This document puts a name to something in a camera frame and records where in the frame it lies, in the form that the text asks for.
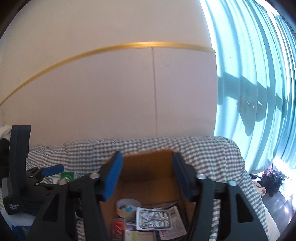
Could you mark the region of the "white green medicine box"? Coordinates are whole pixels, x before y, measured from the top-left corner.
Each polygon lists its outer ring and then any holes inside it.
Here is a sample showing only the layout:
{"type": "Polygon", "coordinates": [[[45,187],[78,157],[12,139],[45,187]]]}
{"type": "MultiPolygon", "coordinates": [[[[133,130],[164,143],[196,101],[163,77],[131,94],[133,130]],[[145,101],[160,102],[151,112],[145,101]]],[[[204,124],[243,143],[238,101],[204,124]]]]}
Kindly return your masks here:
{"type": "Polygon", "coordinates": [[[74,172],[62,172],[61,179],[65,179],[68,182],[73,181],[75,179],[75,173],[74,172]]]}

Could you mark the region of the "orange teal carton box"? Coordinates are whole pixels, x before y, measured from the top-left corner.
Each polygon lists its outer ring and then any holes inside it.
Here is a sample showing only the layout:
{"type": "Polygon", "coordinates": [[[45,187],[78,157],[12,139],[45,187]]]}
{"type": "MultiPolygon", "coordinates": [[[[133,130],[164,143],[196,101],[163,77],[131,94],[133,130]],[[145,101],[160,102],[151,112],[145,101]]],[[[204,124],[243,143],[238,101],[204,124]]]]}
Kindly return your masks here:
{"type": "Polygon", "coordinates": [[[125,241],[154,241],[153,232],[143,232],[136,230],[136,225],[131,222],[125,223],[124,230],[125,241]]]}

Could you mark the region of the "tape roll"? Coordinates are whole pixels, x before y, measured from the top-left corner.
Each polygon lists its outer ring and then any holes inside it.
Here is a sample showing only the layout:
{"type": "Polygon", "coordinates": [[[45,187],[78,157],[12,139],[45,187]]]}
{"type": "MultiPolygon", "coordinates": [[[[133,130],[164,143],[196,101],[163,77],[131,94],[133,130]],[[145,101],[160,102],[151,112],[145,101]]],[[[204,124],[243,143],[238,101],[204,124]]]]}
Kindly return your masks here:
{"type": "Polygon", "coordinates": [[[134,199],[120,199],[116,203],[116,211],[119,217],[126,220],[135,220],[136,211],[142,204],[134,199]]]}

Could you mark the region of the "red small box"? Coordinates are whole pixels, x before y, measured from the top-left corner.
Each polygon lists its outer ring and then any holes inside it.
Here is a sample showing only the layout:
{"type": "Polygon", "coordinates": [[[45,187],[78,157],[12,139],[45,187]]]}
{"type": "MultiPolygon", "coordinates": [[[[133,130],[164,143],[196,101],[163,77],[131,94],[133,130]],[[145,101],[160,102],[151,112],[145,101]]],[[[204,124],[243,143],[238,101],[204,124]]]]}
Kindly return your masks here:
{"type": "Polygon", "coordinates": [[[111,240],[112,241],[123,241],[125,234],[125,220],[117,218],[113,220],[111,229],[111,240]]]}

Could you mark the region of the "black clothes pile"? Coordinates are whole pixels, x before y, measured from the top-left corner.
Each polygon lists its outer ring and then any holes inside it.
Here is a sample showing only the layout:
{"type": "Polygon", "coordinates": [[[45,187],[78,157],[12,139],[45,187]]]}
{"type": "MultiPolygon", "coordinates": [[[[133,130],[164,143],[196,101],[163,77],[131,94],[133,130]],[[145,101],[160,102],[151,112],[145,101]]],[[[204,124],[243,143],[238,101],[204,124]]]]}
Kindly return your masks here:
{"type": "Polygon", "coordinates": [[[2,138],[0,141],[0,175],[1,180],[9,176],[10,141],[2,138]]]}

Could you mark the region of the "dark items on floor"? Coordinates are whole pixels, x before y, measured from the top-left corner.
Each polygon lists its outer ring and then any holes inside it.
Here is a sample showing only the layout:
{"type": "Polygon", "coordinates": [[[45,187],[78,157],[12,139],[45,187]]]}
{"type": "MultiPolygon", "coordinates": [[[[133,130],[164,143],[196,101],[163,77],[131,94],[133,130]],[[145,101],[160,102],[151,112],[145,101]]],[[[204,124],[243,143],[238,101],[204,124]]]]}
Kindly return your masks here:
{"type": "Polygon", "coordinates": [[[265,171],[257,174],[249,174],[252,184],[261,197],[268,194],[273,197],[279,190],[286,178],[286,175],[275,169],[273,165],[269,166],[265,171]]]}

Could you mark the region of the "black phone-like card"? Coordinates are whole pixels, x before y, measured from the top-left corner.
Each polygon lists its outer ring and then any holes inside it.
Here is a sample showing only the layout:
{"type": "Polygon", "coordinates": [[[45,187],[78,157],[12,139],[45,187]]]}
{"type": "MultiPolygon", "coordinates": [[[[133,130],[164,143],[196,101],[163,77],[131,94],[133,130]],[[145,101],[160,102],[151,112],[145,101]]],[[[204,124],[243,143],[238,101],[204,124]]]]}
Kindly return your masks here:
{"type": "Polygon", "coordinates": [[[171,214],[172,230],[154,231],[154,240],[185,240],[187,224],[181,212],[180,206],[175,203],[167,207],[171,214]]]}

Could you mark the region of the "white clothes pile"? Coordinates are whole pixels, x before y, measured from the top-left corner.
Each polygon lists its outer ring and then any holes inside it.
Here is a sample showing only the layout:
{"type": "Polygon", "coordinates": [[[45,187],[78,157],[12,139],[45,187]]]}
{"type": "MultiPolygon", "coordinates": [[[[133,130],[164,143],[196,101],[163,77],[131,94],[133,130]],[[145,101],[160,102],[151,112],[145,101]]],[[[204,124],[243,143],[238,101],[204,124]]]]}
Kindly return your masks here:
{"type": "Polygon", "coordinates": [[[11,129],[12,129],[12,126],[10,125],[5,125],[0,127],[0,139],[5,138],[9,141],[11,138],[11,129]]]}

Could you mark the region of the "grey checkered cloth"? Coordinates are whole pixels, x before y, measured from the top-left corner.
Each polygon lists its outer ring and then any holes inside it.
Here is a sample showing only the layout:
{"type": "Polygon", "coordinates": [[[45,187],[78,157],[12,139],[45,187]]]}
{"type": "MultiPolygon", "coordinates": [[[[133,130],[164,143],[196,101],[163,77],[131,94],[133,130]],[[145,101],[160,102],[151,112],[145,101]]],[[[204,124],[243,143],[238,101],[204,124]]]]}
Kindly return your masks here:
{"type": "MultiPolygon", "coordinates": [[[[37,146],[29,150],[27,164],[30,168],[50,167],[61,164],[66,170],[81,176],[98,172],[116,151],[123,155],[137,154],[145,151],[170,149],[180,153],[186,164],[194,167],[211,180],[226,183],[234,180],[255,210],[267,234],[267,224],[262,200],[252,185],[250,176],[237,145],[224,137],[184,137],[184,138],[141,138],[130,140],[87,140],[69,142],[56,148],[37,146]]],[[[189,209],[189,223],[192,220],[195,203],[189,209]]],[[[82,207],[75,209],[78,239],[84,231],[82,207]]],[[[209,240],[217,240],[220,216],[220,200],[214,200],[214,210],[209,240]]]]}

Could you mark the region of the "silver blister pill pack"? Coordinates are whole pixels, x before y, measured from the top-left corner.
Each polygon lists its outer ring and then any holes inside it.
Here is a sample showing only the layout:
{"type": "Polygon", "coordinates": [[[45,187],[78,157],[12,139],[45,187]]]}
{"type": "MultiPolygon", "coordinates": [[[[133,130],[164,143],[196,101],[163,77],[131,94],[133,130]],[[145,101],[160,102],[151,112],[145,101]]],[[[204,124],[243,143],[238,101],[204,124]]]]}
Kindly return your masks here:
{"type": "Polygon", "coordinates": [[[168,209],[138,207],[136,210],[135,225],[136,230],[143,232],[173,229],[173,222],[168,209]]]}

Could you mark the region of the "cardboard box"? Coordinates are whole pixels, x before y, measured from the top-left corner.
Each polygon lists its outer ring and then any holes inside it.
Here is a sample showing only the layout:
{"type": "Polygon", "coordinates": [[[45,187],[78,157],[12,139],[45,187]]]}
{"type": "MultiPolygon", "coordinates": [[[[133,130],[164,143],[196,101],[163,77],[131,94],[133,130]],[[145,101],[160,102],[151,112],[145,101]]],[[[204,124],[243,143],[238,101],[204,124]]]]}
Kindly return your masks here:
{"type": "Polygon", "coordinates": [[[167,208],[177,203],[187,227],[192,205],[182,195],[172,165],[170,149],[122,155],[123,167],[112,197],[100,204],[105,226],[111,239],[115,204],[120,199],[134,199],[145,208],[167,208]]]}

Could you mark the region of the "blue striped curtain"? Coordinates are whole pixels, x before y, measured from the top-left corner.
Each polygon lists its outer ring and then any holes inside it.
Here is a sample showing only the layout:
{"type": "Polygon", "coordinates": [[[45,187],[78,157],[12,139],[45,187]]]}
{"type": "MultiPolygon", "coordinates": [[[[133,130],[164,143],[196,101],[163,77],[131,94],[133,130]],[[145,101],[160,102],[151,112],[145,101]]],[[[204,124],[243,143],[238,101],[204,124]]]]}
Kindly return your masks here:
{"type": "Polygon", "coordinates": [[[201,1],[216,53],[215,135],[248,172],[295,168],[295,31],[267,1],[201,1]]]}

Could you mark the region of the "gold wall trim strip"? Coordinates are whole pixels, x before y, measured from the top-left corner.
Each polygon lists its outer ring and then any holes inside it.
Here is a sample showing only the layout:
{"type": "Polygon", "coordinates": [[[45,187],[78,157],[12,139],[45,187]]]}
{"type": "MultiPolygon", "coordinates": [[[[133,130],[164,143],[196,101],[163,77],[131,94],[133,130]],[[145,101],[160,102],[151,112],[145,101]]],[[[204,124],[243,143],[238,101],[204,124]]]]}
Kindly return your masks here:
{"type": "Polygon", "coordinates": [[[116,44],[112,46],[97,48],[94,50],[86,51],[80,53],[78,55],[71,56],[67,59],[64,59],[60,62],[57,62],[42,71],[38,72],[37,74],[33,75],[29,79],[27,79],[24,83],[19,84],[17,88],[15,88],[6,98],[3,99],[1,105],[3,105],[11,96],[13,96],[16,92],[22,89],[24,86],[28,85],[30,82],[34,81],[38,77],[58,68],[67,63],[74,62],[79,59],[83,59],[89,56],[93,56],[100,53],[107,53],[112,51],[119,51],[119,50],[128,50],[128,49],[146,49],[146,48],[169,48],[169,49],[185,49],[185,50],[195,50],[195,51],[202,51],[206,53],[216,53],[216,51],[210,47],[204,47],[200,45],[193,45],[193,44],[185,44],[185,43],[177,43],[177,42],[162,42],[162,41],[142,41],[142,42],[132,42],[132,43],[124,43],[124,44],[116,44]]]}

